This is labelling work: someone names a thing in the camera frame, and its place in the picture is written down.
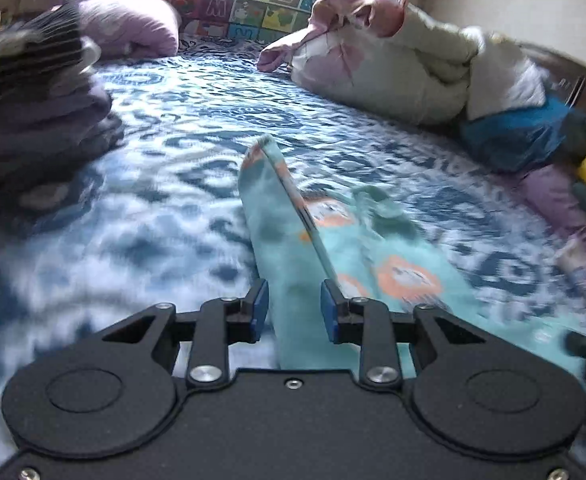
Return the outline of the teal lion print baby garment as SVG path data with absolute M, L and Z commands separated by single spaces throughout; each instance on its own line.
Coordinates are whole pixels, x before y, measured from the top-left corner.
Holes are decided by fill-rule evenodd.
M 329 320 L 321 312 L 320 289 L 329 278 L 347 299 L 379 300 L 400 313 L 440 307 L 582 374 L 583 361 L 563 348 L 576 318 L 559 312 L 502 320 L 381 188 L 303 193 L 271 136 L 246 153 L 238 187 L 258 274 L 270 287 L 281 367 L 357 370 L 354 344 L 336 346 L 325 329 Z

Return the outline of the lilac folded clothes stack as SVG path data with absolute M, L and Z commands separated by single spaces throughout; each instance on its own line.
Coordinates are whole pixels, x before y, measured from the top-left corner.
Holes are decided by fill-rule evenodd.
M 0 193 L 26 190 L 113 150 L 124 126 L 101 80 L 0 92 Z

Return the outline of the blue white patterned quilt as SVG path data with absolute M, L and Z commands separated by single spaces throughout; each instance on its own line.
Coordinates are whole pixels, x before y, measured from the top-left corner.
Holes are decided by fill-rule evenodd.
M 101 65 L 122 145 L 0 203 L 0 396 L 21 366 L 150 304 L 188 311 L 244 292 L 256 270 L 237 179 L 265 134 L 303 190 L 386 190 L 500 326 L 538 340 L 586 333 L 586 301 L 554 263 L 560 238 L 510 182 L 442 134 L 258 73 L 256 53 L 194 42 L 174 58 Z M 0 411 L 0 465 L 13 451 Z

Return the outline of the purple bed sheet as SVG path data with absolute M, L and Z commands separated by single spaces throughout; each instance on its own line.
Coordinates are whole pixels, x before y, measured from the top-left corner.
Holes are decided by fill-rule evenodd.
M 559 236 L 575 236 L 586 249 L 586 212 L 572 192 L 573 181 L 563 166 L 547 165 L 518 174 L 516 189 Z

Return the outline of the teal blue blanket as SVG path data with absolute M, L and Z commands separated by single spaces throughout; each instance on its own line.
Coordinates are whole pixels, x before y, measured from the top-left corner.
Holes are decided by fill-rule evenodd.
M 463 122 L 460 143 L 469 155 L 501 174 L 586 156 L 586 115 L 550 96 L 541 107 L 507 110 Z

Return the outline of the cream pink folded duvet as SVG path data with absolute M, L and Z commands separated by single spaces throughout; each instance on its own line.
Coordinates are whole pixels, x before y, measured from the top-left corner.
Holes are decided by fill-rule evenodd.
M 257 60 L 263 73 L 282 65 L 318 96 L 414 125 L 546 102 L 540 71 L 515 42 L 436 21 L 408 0 L 316 0 L 307 26 Z

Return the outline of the lavender pillow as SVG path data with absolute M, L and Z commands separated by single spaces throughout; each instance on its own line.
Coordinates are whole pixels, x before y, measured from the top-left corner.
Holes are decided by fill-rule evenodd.
M 179 50 L 180 18 L 165 0 L 82 0 L 84 36 L 107 58 L 163 58 Z

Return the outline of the colourful alphabet play mat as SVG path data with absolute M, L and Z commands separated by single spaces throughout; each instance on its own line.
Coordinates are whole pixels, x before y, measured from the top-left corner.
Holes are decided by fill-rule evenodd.
M 307 26 L 315 0 L 166 0 L 191 36 L 270 44 Z

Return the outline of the dark striped folded garment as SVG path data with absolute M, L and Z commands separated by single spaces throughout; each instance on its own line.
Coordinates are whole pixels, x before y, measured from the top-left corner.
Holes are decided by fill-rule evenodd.
M 78 4 L 62 4 L 0 30 L 0 98 L 22 91 L 65 96 L 87 86 L 100 58 Z

